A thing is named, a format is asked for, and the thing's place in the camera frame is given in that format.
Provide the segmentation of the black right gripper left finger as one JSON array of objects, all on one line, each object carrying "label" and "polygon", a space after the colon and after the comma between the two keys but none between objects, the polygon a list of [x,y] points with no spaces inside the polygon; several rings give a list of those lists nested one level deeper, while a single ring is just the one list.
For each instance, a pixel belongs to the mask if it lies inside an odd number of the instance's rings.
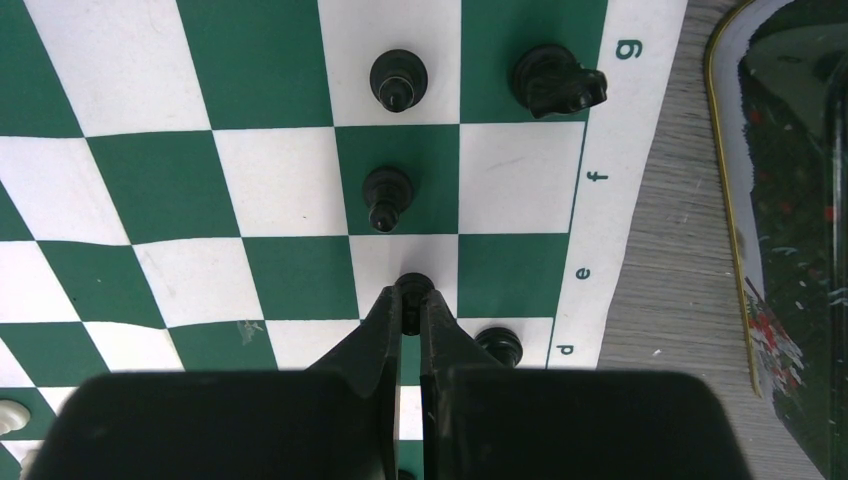
[{"label": "black right gripper left finger", "polygon": [[140,372],[86,381],[31,479],[391,479],[402,300],[304,370]]}]

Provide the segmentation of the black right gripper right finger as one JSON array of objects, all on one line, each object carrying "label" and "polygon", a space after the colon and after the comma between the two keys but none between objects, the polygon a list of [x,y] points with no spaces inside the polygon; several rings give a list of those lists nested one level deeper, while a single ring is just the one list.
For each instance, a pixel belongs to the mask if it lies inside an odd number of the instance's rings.
[{"label": "black right gripper right finger", "polygon": [[457,323],[421,308],[422,390],[438,479],[747,479],[725,411],[678,372],[509,368]]}]

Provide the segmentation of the black chess pawn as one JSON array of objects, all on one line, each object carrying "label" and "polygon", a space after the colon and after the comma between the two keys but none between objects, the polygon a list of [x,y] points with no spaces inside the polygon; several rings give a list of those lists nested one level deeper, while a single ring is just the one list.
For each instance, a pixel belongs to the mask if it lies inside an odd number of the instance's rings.
[{"label": "black chess pawn", "polygon": [[416,106],[428,86],[428,72],[413,52],[393,49],[382,53],[372,64],[369,85],[374,98],[391,113]]},{"label": "black chess pawn", "polygon": [[421,273],[402,275],[395,283],[400,289],[402,300],[401,331],[406,336],[420,334],[420,309],[427,296],[435,289],[432,280]]},{"label": "black chess pawn", "polygon": [[362,195],[370,227],[378,233],[390,233],[398,225],[401,214],[411,205],[414,186],[409,176],[400,169],[383,166],[366,176]]}]

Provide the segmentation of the green white chess mat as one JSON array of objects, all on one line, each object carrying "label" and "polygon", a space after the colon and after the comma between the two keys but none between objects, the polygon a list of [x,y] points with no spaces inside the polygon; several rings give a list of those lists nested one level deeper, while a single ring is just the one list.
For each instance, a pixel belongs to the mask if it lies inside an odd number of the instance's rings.
[{"label": "green white chess mat", "polygon": [[[682,1],[5,1],[1,436],[18,479],[66,399],[119,371],[312,364],[400,276],[525,368],[594,368]],[[534,119],[529,49],[602,71],[607,100]],[[385,110],[382,53],[425,64]],[[366,176],[414,198],[390,233]]]}]

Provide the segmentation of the black chess knight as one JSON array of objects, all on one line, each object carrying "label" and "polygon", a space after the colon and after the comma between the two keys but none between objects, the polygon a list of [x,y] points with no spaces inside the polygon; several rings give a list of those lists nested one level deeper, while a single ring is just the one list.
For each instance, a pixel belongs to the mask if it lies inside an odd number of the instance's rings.
[{"label": "black chess knight", "polygon": [[514,64],[511,93],[534,119],[571,115],[607,100],[608,82],[600,70],[584,67],[566,47],[543,44]]}]

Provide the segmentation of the gold metal tin tray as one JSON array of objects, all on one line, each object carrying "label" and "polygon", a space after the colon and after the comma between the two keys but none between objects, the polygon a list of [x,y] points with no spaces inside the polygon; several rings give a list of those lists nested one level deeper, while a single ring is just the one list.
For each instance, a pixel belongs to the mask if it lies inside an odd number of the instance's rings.
[{"label": "gold metal tin tray", "polygon": [[752,386],[821,475],[847,475],[847,5],[746,1],[705,87]]}]

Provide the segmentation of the black chess bishop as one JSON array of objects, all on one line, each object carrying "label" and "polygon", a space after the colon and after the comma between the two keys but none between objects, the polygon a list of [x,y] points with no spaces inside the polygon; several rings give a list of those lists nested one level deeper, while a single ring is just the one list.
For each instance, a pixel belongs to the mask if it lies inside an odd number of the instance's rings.
[{"label": "black chess bishop", "polygon": [[491,327],[475,336],[475,342],[490,356],[507,368],[515,368],[523,357],[523,347],[518,336],[505,327]]}]

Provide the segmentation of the white chess pawn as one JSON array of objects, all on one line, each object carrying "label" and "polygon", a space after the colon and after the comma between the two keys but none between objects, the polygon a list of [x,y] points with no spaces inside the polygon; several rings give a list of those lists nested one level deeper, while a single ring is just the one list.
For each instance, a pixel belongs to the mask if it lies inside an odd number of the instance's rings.
[{"label": "white chess pawn", "polygon": [[31,413],[23,404],[14,401],[0,400],[0,435],[19,431],[25,428],[31,420]]}]

